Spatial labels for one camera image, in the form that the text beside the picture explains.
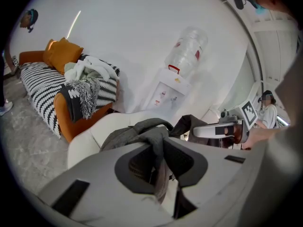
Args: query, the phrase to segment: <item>black and white striped blanket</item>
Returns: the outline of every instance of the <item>black and white striped blanket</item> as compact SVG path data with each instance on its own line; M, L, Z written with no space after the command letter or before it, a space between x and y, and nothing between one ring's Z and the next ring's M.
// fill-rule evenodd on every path
M55 95L65 88L64 75L60 74L56 69L50 68L44 62L25 63L21 68L21 80L29 95L29 101L36 109L44 122L51 131L60 137L60 128L57 120L56 112L53 105ZM116 100L116 80L110 80L109 86L106 82L101 81L100 91L97 97L96 110ZM75 96L77 92L70 92L69 95Z

